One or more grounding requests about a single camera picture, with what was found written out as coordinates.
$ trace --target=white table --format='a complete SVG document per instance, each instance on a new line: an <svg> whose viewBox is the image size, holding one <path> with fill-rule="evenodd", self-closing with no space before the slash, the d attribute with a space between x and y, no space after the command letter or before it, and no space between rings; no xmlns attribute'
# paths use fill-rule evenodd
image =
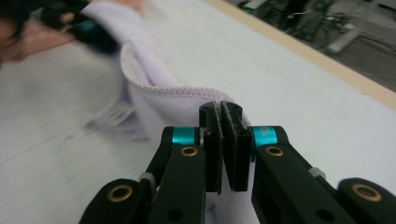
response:
<svg viewBox="0 0 396 224"><path fill-rule="evenodd" d="M223 2L148 0L146 7L180 78L226 91L253 125L283 126L333 186L358 176L396 193L393 92ZM78 223L105 183L145 171L157 146L85 126L116 94L117 69L78 43L5 64L0 223ZM238 205L210 203L210 220L257 223L248 193L220 199Z"/></svg>

